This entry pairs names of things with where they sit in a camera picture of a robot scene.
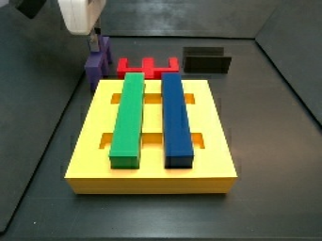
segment wooden block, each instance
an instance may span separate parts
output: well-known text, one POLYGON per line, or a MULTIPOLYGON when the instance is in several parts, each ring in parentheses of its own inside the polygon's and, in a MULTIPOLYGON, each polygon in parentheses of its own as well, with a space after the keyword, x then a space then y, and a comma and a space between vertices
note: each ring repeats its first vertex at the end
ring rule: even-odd
POLYGON ((161 110, 164 167, 167 169, 191 169, 193 150, 181 76, 177 73, 161 75, 161 110))
POLYGON ((227 193, 236 172, 207 81, 183 80, 192 169, 164 168, 161 81, 144 84, 139 169, 111 169, 123 80, 100 80, 65 173, 72 190, 77 194, 227 193))
POLYGON ((125 74, 117 120, 109 150, 112 169, 137 169, 143 112, 144 75, 125 74))

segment gray wall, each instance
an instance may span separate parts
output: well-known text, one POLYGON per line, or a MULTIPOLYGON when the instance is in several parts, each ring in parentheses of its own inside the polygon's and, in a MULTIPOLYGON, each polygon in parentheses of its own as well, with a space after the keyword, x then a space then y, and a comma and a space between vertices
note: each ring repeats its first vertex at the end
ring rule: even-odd
POLYGON ((109 36, 255 38, 282 0, 108 0, 109 36))
POLYGON ((83 73, 85 39, 61 26, 56 1, 33 20, 12 5, 0 8, 0 232, 83 73))
POLYGON ((322 123, 322 1, 283 1, 256 41, 322 123))
POLYGON ((6 5, 8 2, 9 2, 9 0, 0 0, 0 8, 1 8, 4 5, 6 5))

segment green block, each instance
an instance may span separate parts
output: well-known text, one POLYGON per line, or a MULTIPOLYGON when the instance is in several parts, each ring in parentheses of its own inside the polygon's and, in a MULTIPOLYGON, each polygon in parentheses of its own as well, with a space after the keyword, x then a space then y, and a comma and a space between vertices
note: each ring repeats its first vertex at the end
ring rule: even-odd
POLYGON ((113 139, 109 150, 112 169, 139 169, 144 74, 125 74, 113 139))

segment blue block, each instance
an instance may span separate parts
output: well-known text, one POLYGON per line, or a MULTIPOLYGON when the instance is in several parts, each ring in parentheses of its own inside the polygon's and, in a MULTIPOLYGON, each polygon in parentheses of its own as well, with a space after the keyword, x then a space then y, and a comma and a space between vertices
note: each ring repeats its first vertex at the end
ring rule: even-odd
POLYGON ((161 74, 161 113, 164 167, 191 169, 193 147, 185 113, 181 76, 161 74))

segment red block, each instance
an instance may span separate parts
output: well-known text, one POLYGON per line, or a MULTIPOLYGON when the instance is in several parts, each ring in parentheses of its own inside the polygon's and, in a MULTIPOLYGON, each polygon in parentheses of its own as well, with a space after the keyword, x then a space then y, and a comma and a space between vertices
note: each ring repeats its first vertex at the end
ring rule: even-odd
POLYGON ((145 57, 141 60, 140 68, 129 68, 128 59, 123 57, 117 62, 117 78, 123 79, 127 72, 144 72, 144 79, 161 79, 163 72, 179 72, 179 60, 176 57, 169 57, 168 67, 156 68, 155 59, 152 57, 145 57))

